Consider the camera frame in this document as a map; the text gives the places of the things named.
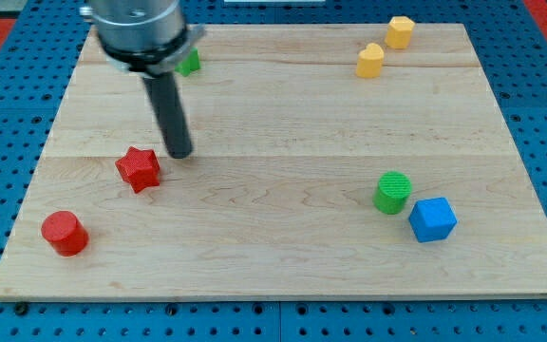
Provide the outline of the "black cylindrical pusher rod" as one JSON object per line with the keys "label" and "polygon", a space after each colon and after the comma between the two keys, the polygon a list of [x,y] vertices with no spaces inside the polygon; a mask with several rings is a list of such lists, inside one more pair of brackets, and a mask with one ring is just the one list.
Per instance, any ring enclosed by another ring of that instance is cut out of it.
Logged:
{"label": "black cylindrical pusher rod", "polygon": [[166,72],[142,81],[167,154],[173,159],[187,158],[193,145],[174,75]]}

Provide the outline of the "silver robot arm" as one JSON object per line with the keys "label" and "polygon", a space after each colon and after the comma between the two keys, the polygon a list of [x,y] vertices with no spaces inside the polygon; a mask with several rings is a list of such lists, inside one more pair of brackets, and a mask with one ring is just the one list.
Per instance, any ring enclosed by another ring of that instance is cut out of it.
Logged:
{"label": "silver robot arm", "polygon": [[203,25],[189,25],[180,0],[86,0],[79,9],[97,32],[116,68],[142,77],[168,155],[193,152],[174,69],[202,38]]}

